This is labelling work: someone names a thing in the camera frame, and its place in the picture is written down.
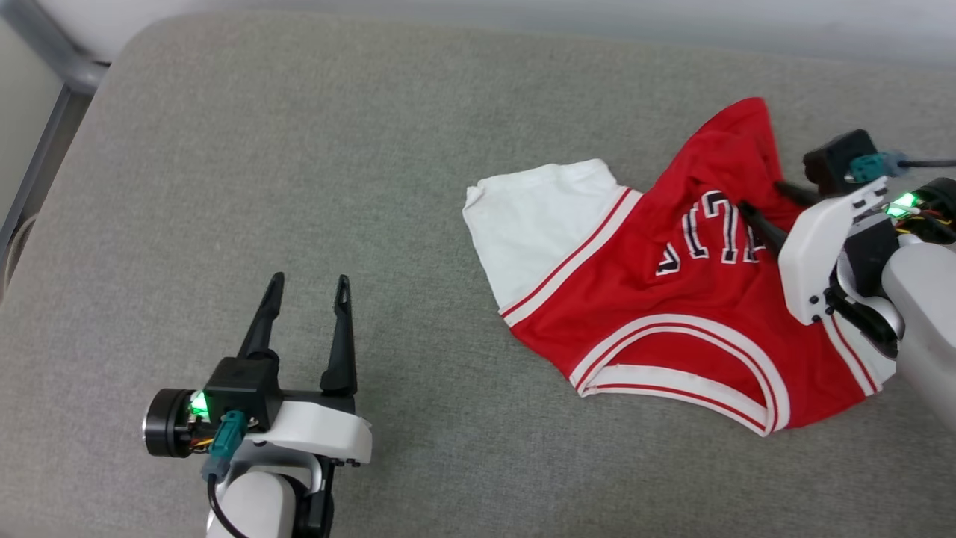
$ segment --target robotic arm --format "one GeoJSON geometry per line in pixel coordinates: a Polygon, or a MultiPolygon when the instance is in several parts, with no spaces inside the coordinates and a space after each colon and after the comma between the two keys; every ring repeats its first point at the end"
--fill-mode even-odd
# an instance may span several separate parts
{"type": "Polygon", "coordinates": [[[338,281],[335,339],[318,392],[279,389],[269,339],[284,282],[282,273],[272,277],[239,352],[220,361],[202,390],[163,389],[143,419],[149,454],[208,455],[209,538],[326,537],[336,467],[372,458],[370,426],[355,413],[349,281],[338,281]],[[310,483],[253,470],[264,465],[305,470],[310,483]]]}
{"type": "Polygon", "coordinates": [[[804,325],[838,312],[897,371],[950,430],[956,431],[956,181],[938,178],[892,203],[889,178],[913,167],[878,153],[857,130],[804,157],[817,192],[781,185],[810,205],[784,232],[759,211],[741,211],[777,253],[787,308],[804,325]]]}

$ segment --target white wall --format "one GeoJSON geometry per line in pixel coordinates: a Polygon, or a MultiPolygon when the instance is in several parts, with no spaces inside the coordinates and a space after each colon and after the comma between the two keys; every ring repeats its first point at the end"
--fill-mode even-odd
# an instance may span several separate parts
{"type": "Polygon", "coordinates": [[[956,68],[953,0],[37,0],[112,60],[167,16],[268,7],[956,68]]]}
{"type": "MultiPolygon", "coordinates": [[[[0,19],[0,224],[53,112],[63,82],[0,19]]],[[[6,245],[0,245],[0,252],[6,245]]]]}

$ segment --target red stripe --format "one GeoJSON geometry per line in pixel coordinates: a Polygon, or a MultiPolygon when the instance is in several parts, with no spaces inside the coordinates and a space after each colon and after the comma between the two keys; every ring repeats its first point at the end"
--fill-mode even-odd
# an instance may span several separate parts
{"type": "Polygon", "coordinates": [[[745,351],[743,351],[742,349],[740,349],[738,346],[735,346],[732,342],[728,342],[727,339],[723,338],[723,337],[720,336],[719,334],[714,334],[714,333],[712,333],[712,332],[710,332],[710,331],[708,331],[708,330],[706,330],[706,329],[700,328],[700,327],[698,327],[698,326],[696,326],[696,325],[680,324],[680,323],[674,323],[674,322],[661,322],[661,323],[659,323],[659,324],[645,325],[645,326],[643,326],[643,327],[641,327],[641,328],[639,328],[639,329],[635,329],[635,330],[631,331],[630,333],[628,333],[628,334],[624,335],[623,337],[619,338],[613,345],[611,345],[609,348],[607,348],[607,351],[604,351],[603,353],[601,353],[601,355],[597,358],[597,360],[596,360],[594,363],[592,363],[592,365],[591,365],[586,371],[584,371],[584,375],[581,376],[580,381],[578,381],[578,382],[577,382],[577,385],[575,385],[575,389],[578,390],[578,391],[580,391],[581,385],[584,383],[584,380],[587,379],[588,376],[591,374],[591,371],[592,371],[598,364],[600,364],[600,363],[604,360],[604,357],[606,357],[606,356],[608,355],[608,353],[610,353],[612,350],[614,350],[614,348],[617,347],[618,344],[620,344],[620,343],[623,342],[624,340],[627,340],[628,338],[634,336],[635,334],[637,334],[637,333],[639,333],[639,332],[645,331],[645,330],[647,330],[647,329],[649,329],[649,328],[654,328],[654,327],[659,327],[659,326],[668,326],[668,327],[677,327],[677,326],[680,326],[680,327],[692,328],[692,329],[694,329],[694,330],[701,331],[701,332],[703,332],[704,334],[710,335],[710,336],[716,338],[717,340],[720,340],[720,341],[723,342],[724,344],[727,344],[728,346],[733,347],[733,348],[736,349],[737,351],[740,351],[740,353],[741,353],[742,355],[744,355],[745,357],[749,358],[749,359],[750,359],[750,363],[757,368],[757,371],[760,372],[760,376],[763,377],[763,379],[764,379],[764,384],[767,386],[767,390],[770,391],[770,393],[771,393],[771,402],[770,402],[770,403],[771,403],[771,405],[773,405],[774,413],[773,413],[773,424],[771,424],[770,431],[772,432],[772,431],[774,431],[774,430],[776,429],[777,420],[779,420],[779,413],[776,412],[776,410],[778,409],[778,408],[777,408],[777,403],[776,403],[776,393],[773,392],[773,385],[771,385],[770,379],[767,377],[767,374],[764,372],[764,369],[760,368],[760,365],[757,363],[757,361],[753,360],[753,357],[751,357],[750,355],[748,355],[745,351]]]}
{"type": "Polygon", "coordinates": [[[730,411],[731,413],[733,413],[733,414],[735,414],[735,415],[737,415],[737,416],[740,416],[741,418],[743,418],[744,420],[746,420],[746,421],[749,422],[750,424],[753,424],[754,426],[757,427],[758,430],[760,430],[760,431],[763,431],[763,430],[764,430],[764,425],[763,425],[763,424],[757,422],[757,421],[754,420],[752,417],[750,417],[750,416],[748,416],[748,415],[745,415],[745,414],[744,414],[743,412],[741,412],[740,410],[737,410],[737,409],[735,409],[735,408],[732,408],[732,407],[730,407],[729,405],[727,405],[727,404],[724,403],[724,402],[719,402],[719,401],[717,401],[717,400],[713,400],[713,399],[710,399],[710,398],[708,398],[708,397],[706,397],[706,396],[701,396],[701,395],[695,394],[695,393],[693,393],[693,392],[679,391],[679,390],[677,390],[677,389],[671,389],[671,388],[669,388],[669,387],[658,387],[658,386],[656,386],[656,385],[631,385],[631,384],[628,384],[628,383],[614,383],[614,384],[610,384],[610,385],[597,385],[597,388],[598,388],[599,390],[601,390],[601,389],[643,389],[643,390],[649,390],[649,391],[672,392],[672,393],[674,393],[674,394],[680,394],[681,396],[686,396],[686,397],[688,397],[688,398],[693,398],[693,399],[696,399],[696,400],[701,400],[701,401],[703,401],[703,402],[707,402],[707,403],[709,403],[709,404],[715,405],[715,406],[717,406],[717,407],[719,407],[719,408],[721,408],[721,409],[726,409],[727,411],[730,411]]]}
{"type": "Polygon", "coordinates": [[[600,223],[600,226],[597,227],[597,230],[595,230],[595,232],[594,232],[593,234],[591,234],[591,236],[588,237],[587,240],[585,240],[583,243],[581,243],[581,246],[577,247],[577,250],[575,250],[574,252],[572,252],[570,256],[568,256],[567,258],[564,258],[564,261],[562,261],[561,264],[558,265],[558,266],[551,272],[551,274],[548,275],[548,277],[547,277],[546,279],[544,279],[544,280],[538,285],[538,287],[534,288],[534,290],[533,290],[531,293],[529,293],[524,299],[522,299],[521,301],[519,301],[518,303],[516,303],[514,306],[512,306],[512,307],[509,308],[508,310],[506,310],[505,313],[501,315],[501,317],[507,318],[507,317],[509,316],[509,314],[511,314],[514,310],[516,310],[516,309],[517,309],[518,307],[520,307],[522,304],[527,303],[528,301],[530,301],[531,298],[534,297],[534,295],[535,295],[537,292],[541,291],[541,288],[543,288],[545,285],[547,285],[547,283],[548,283],[552,278],[554,278],[554,275],[556,275],[557,272],[560,271],[562,267],[564,267],[565,265],[567,265],[569,261],[571,261],[575,256],[577,256],[577,254],[578,254],[579,252],[581,252],[581,251],[584,249],[584,247],[588,246],[588,243],[590,243],[591,241],[593,241],[594,238],[597,237],[598,234],[600,234],[600,231],[604,229],[604,226],[606,226],[607,223],[608,223],[608,221],[611,220],[611,217],[614,216],[614,213],[618,210],[618,208],[620,207],[620,204],[622,204],[622,203],[624,202],[624,198],[627,197],[627,195],[630,194],[630,193],[631,193],[631,190],[630,190],[630,189],[624,190],[624,194],[622,194],[622,195],[620,196],[620,198],[618,199],[618,203],[616,203],[616,204],[614,205],[614,208],[612,208],[612,209],[611,209],[611,212],[607,214],[607,216],[604,218],[604,221],[600,223]]]}
{"type": "Polygon", "coordinates": [[[859,365],[859,369],[863,370],[863,375],[866,376],[866,381],[867,383],[870,384],[870,388],[873,389],[873,392],[879,392],[880,390],[877,389],[877,384],[874,383],[873,378],[870,377],[870,371],[867,370],[865,366],[863,366],[863,361],[859,358],[859,355],[857,355],[857,352],[853,350],[853,347],[851,347],[850,344],[846,341],[846,338],[843,338],[843,331],[839,329],[839,324],[837,323],[836,319],[834,319],[834,327],[836,328],[836,336],[839,337],[839,341],[842,342],[843,345],[850,350],[850,354],[853,355],[853,358],[857,361],[857,364],[859,365]]]}

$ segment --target black cable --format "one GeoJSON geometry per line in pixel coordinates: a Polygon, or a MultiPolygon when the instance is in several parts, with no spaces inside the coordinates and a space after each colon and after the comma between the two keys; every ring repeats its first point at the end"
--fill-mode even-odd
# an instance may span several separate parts
{"type": "Polygon", "coordinates": [[[953,168],[956,167],[956,159],[940,159],[933,161],[900,161],[899,165],[903,168],[953,168]]]}
{"type": "Polygon", "coordinates": [[[945,224],[937,220],[935,216],[927,212],[920,213],[920,216],[926,219],[928,222],[932,223],[933,226],[935,226],[939,231],[943,232],[947,237],[956,241],[956,232],[953,232],[952,228],[949,228],[948,226],[946,226],[945,224]]]}
{"type": "Polygon", "coordinates": [[[216,475],[209,475],[206,494],[209,496],[209,507],[212,508],[212,513],[216,514],[216,519],[223,525],[223,528],[235,538],[249,538],[232,524],[226,514],[223,513],[223,508],[219,506],[219,499],[216,498],[216,475]]]}

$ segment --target white sleeve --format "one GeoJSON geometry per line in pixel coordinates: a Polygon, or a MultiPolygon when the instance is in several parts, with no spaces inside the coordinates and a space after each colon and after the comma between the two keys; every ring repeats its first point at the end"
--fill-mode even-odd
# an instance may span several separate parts
{"type": "Polygon", "coordinates": [[[496,175],[469,187],[462,215],[498,306],[527,295],[584,243],[622,189],[599,159],[496,175]]]}

